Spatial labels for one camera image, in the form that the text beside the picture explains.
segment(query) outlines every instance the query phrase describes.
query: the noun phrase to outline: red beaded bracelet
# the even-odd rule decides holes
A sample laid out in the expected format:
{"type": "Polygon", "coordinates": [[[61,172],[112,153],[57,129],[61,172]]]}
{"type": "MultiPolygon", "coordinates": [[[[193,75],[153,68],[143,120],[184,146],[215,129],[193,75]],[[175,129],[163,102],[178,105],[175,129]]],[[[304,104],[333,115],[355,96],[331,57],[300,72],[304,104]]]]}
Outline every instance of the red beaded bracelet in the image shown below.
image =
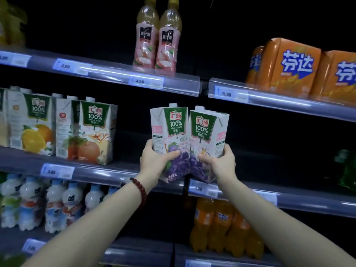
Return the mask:
{"type": "Polygon", "coordinates": [[[140,207],[142,207],[145,205],[146,199],[147,199],[147,194],[146,194],[145,188],[135,178],[131,177],[130,180],[132,180],[132,182],[139,188],[139,190],[141,192],[142,201],[141,201],[140,207]]]}

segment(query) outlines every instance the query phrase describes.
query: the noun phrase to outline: supermarket shelf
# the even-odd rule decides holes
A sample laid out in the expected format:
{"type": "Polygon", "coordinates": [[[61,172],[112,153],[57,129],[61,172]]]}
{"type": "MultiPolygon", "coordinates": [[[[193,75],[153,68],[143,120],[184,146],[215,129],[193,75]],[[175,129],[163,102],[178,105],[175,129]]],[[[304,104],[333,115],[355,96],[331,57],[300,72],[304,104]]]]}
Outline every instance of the supermarket shelf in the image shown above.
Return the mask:
{"type": "Polygon", "coordinates": [[[262,260],[255,260],[248,257],[234,258],[228,253],[218,254],[211,251],[195,253],[186,245],[175,244],[176,260],[175,267],[202,266],[202,267],[269,267],[281,266],[280,263],[270,254],[265,254],[262,260]]]}
{"type": "Polygon", "coordinates": [[[199,96],[198,76],[185,75],[89,58],[2,46],[0,64],[199,96]]]}
{"type": "MultiPolygon", "coordinates": [[[[43,227],[31,231],[20,231],[18,227],[0,229],[0,254],[20,253],[29,238],[48,242],[54,234],[43,227]]],[[[173,244],[155,240],[121,237],[106,250],[101,262],[129,266],[170,266],[173,244]]]]}
{"type": "Polygon", "coordinates": [[[356,122],[356,108],[257,91],[253,85],[211,78],[208,97],[356,122]]]}
{"type": "MultiPolygon", "coordinates": [[[[307,189],[243,182],[279,208],[356,218],[356,197],[307,189]]],[[[189,195],[225,199],[216,183],[190,180],[189,195]]]]}
{"type": "MultiPolygon", "coordinates": [[[[91,165],[78,161],[68,161],[54,156],[41,156],[21,150],[0,147],[0,170],[26,175],[40,176],[44,163],[75,167],[72,180],[117,186],[120,182],[127,183],[140,170],[139,164],[113,161],[109,165],[91,165]]],[[[172,183],[159,181],[154,192],[182,194],[184,180],[172,183]]]]}

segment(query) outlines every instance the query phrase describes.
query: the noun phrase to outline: orange soda pack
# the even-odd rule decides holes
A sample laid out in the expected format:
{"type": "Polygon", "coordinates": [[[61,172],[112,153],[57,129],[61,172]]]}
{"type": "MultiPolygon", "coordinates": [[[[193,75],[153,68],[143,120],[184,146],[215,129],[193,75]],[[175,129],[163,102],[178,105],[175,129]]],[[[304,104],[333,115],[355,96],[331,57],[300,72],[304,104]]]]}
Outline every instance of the orange soda pack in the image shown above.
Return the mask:
{"type": "Polygon", "coordinates": [[[214,211],[213,199],[198,198],[194,215],[194,228],[189,239],[194,252],[203,252],[207,248],[207,233],[214,218],[214,211]]]}
{"type": "Polygon", "coordinates": [[[234,206],[224,200],[215,201],[215,215],[211,229],[207,235],[209,250],[221,253],[226,246],[226,233],[231,226],[234,216],[234,206]]]}
{"type": "Polygon", "coordinates": [[[250,66],[248,68],[246,83],[256,84],[257,72],[260,67],[262,52],[263,46],[257,47],[253,50],[252,57],[250,60],[250,66]]]}
{"type": "Polygon", "coordinates": [[[318,100],[356,102],[356,53],[323,52],[310,95],[318,100]]]}
{"type": "Polygon", "coordinates": [[[246,241],[246,253],[250,258],[262,259],[265,244],[254,230],[250,230],[246,241]]]}
{"type": "Polygon", "coordinates": [[[263,91],[306,98],[318,69],[321,50],[284,38],[265,45],[256,84],[263,91]]]}
{"type": "Polygon", "coordinates": [[[243,255],[246,249],[246,238],[250,231],[250,225],[243,216],[235,209],[231,228],[226,236],[226,250],[234,257],[243,255]]]}

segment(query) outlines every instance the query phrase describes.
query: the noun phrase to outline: hand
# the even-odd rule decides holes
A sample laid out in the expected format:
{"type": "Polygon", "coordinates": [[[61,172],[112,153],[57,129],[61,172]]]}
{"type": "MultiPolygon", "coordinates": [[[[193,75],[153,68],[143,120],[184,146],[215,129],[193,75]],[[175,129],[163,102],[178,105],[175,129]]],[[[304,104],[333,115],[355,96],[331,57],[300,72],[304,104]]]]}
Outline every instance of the hand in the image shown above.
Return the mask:
{"type": "Polygon", "coordinates": [[[161,175],[167,162],[179,156],[180,150],[169,152],[166,154],[158,154],[153,149],[152,139],[149,139],[140,157],[140,174],[148,175],[153,178],[158,178],[161,175]]]}
{"type": "Polygon", "coordinates": [[[236,179],[235,175],[235,156],[231,151],[229,144],[225,143],[224,155],[220,158],[205,156],[202,154],[198,155],[198,158],[203,163],[211,166],[212,170],[216,175],[217,182],[236,179]]]}

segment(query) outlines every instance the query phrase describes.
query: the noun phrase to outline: price label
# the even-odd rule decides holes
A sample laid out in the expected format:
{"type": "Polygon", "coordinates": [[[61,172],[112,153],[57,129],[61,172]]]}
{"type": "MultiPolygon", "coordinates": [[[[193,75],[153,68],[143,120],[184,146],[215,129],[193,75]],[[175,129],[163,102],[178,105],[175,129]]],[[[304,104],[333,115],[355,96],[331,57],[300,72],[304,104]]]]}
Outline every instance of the price label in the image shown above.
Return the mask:
{"type": "Polygon", "coordinates": [[[196,180],[190,180],[188,192],[192,194],[202,195],[204,197],[213,197],[217,199],[220,190],[217,185],[206,184],[196,180]]]}
{"type": "Polygon", "coordinates": [[[45,244],[46,242],[38,241],[36,239],[27,239],[21,251],[34,254],[45,244]]]}
{"type": "Polygon", "coordinates": [[[41,170],[42,177],[70,180],[75,167],[44,163],[41,170]]]}
{"type": "Polygon", "coordinates": [[[215,96],[220,99],[248,103],[248,91],[215,85],[215,96]]]}
{"type": "Polygon", "coordinates": [[[87,64],[85,62],[77,62],[77,61],[57,58],[52,68],[54,70],[58,70],[62,72],[88,76],[89,71],[87,70],[87,68],[91,68],[92,66],[93,66],[92,64],[87,64]]]}
{"type": "Polygon", "coordinates": [[[0,64],[27,67],[30,55],[0,51],[0,64]]]}
{"type": "Polygon", "coordinates": [[[185,260],[185,267],[211,267],[210,261],[185,260]]]}
{"type": "Polygon", "coordinates": [[[143,88],[150,89],[163,89],[164,78],[163,77],[155,77],[151,75],[145,74],[135,74],[130,75],[128,79],[128,84],[132,86],[138,86],[143,88]]]}
{"type": "Polygon", "coordinates": [[[278,193],[272,193],[272,192],[266,192],[260,190],[252,190],[252,191],[259,194],[261,197],[263,197],[266,201],[272,203],[274,206],[278,205],[278,199],[277,199],[278,193]]]}

